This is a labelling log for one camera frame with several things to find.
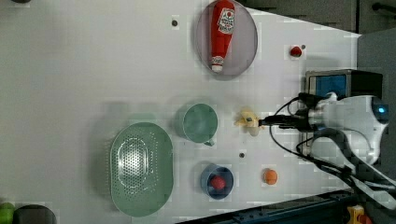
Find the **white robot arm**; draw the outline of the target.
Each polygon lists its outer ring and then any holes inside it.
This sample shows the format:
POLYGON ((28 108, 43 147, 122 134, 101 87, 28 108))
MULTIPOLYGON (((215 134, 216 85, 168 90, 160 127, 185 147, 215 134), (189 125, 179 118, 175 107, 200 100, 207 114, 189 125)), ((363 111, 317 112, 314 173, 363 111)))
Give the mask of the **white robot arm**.
POLYGON ((395 181, 374 168, 389 125, 388 106, 373 95, 340 99, 334 92, 324 96, 301 92, 293 100, 304 106, 293 114, 260 119, 258 125, 311 133, 305 140, 308 150, 297 146, 295 155, 338 177, 365 198, 394 210, 395 181))

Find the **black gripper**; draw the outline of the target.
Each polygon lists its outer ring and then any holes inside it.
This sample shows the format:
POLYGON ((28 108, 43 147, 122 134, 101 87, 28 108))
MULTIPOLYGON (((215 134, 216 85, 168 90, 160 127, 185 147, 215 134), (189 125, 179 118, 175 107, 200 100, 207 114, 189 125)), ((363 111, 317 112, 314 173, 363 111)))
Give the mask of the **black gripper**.
POLYGON ((262 124, 265 126, 278 126, 281 129, 297 129, 299 131, 309 131, 310 126, 307 119, 286 116, 286 115, 273 115, 268 116, 262 120, 262 124))

